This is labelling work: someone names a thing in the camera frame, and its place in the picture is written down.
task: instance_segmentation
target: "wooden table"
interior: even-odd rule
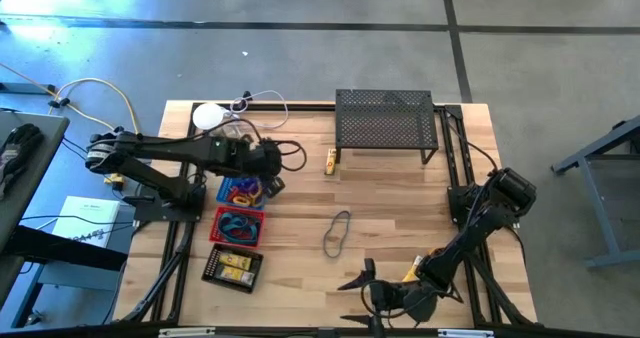
[[[192,103],[168,101],[159,135],[184,137]],[[462,110],[468,139],[499,164],[487,105],[464,104]],[[243,117],[273,124],[279,122],[282,115],[282,112],[260,111],[247,112]],[[399,281],[416,255],[445,246],[457,232],[449,220],[446,187],[450,183],[442,131],[439,121],[437,123],[440,150],[426,166],[421,164],[418,151],[345,149],[334,176],[323,174],[327,151],[334,147],[333,112],[291,112],[283,127],[272,131],[260,129],[263,136],[299,141],[309,157],[301,171],[281,173],[286,188],[265,208],[267,220],[259,248],[265,258],[258,285],[249,295],[200,280],[212,247],[208,235],[221,180],[209,176],[207,204],[191,249],[180,324],[358,327],[357,323],[342,320],[340,316],[366,312],[359,290],[338,292],[336,288],[359,274],[365,257],[376,260],[379,279]],[[454,147],[459,152],[457,139]],[[491,166],[473,149],[471,157],[476,179],[482,183],[484,172]],[[299,159],[288,156],[284,161],[295,166]],[[156,161],[153,166],[169,175],[178,174],[176,163]],[[464,182],[463,172],[459,174]],[[351,229],[342,255],[330,259],[322,252],[322,237],[334,215],[345,209],[353,214]],[[343,225],[338,228],[334,231],[341,234]],[[154,222],[134,237],[114,318],[130,312],[156,278],[166,232],[167,224]],[[487,242],[496,280],[520,311],[535,321],[518,242],[506,230],[494,233]],[[458,268],[455,282],[467,302],[462,266]],[[488,317],[486,290],[484,284],[478,286],[483,313]],[[173,281],[170,281],[164,312],[169,309],[172,296]],[[408,316],[392,323],[396,327],[413,326]],[[469,306],[451,299],[439,300],[432,319],[421,325],[472,326]]]

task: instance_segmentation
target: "yellow object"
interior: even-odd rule
[[[251,200],[245,196],[235,196],[233,197],[233,203],[244,207],[249,207],[251,205]]]
[[[220,278],[239,282],[246,285],[253,283],[253,277],[255,275],[251,272],[243,271],[242,269],[226,266],[220,273]]]
[[[218,260],[221,263],[242,268],[244,270],[249,270],[249,267],[251,267],[251,258],[239,256],[233,253],[222,253]]]
[[[325,167],[325,175],[333,175],[336,171],[336,150],[329,149],[329,155],[327,155],[327,166]]]
[[[124,184],[124,177],[121,174],[113,173],[109,177],[104,177],[104,184]]]
[[[409,272],[407,272],[407,275],[404,276],[404,278],[402,278],[403,282],[412,282],[412,281],[418,280],[418,277],[416,276],[416,268],[418,268],[418,264],[420,264],[421,261],[422,261],[422,257],[416,256],[416,259],[413,260],[413,265],[411,266],[411,269],[409,269]]]

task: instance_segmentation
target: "metal mesh platform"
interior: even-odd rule
[[[336,91],[336,149],[417,149],[435,152],[438,138],[430,91]]]

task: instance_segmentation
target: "red box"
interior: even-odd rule
[[[225,239],[224,235],[222,235],[220,233],[220,230],[218,229],[218,221],[220,220],[220,217],[227,212],[240,213],[246,216],[257,218],[260,221],[260,229],[258,230],[258,241],[256,242],[256,245],[250,246],[250,245],[244,245],[244,244],[229,243]],[[265,220],[265,214],[263,211],[219,205],[218,208],[216,208],[216,215],[215,215],[215,219],[213,220],[213,226],[211,227],[211,233],[209,234],[209,241],[222,243],[222,244],[226,244],[234,247],[256,249],[258,248],[258,246],[260,245],[260,241],[262,240],[262,232],[264,231],[264,220]]]

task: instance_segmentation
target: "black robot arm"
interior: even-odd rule
[[[338,289],[360,288],[363,303],[372,316],[343,318],[368,324],[374,336],[383,337],[382,318],[408,314],[416,323],[426,322],[436,309],[438,297],[450,297],[461,302],[453,278],[463,258],[475,258],[475,250],[491,233],[517,223],[533,205],[535,191],[530,182],[509,168],[492,172],[484,186],[469,187],[460,197],[461,204],[468,211],[465,225],[446,247],[436,249],[422,259],[415,271],[419,280],[402,283],[376,280],[374,262],[366,259],[366,269],[360,277]],[[517,311],[486,268],[477,259],[470,260],[477,266],[488,289],[498,298],[507,318],[514,324],[532,324]],[[370,287],[372,307],[366,303],[365,287]],[[401,311],[391,313],[394,309]]]
[[[127,176],[175,205],[190,204],[193,184],[183,177],[168,177],[138,158],[191,163],[225,177],[258,177],[265,184],[266,195],[273,197],[284,188],[278,178],[282,157],[277,142],[263,139],[255,147],[251,143],[249,136],[234,139],[203,134],[168,139],[116,130],[91,137],[85,165],[94,173]]]

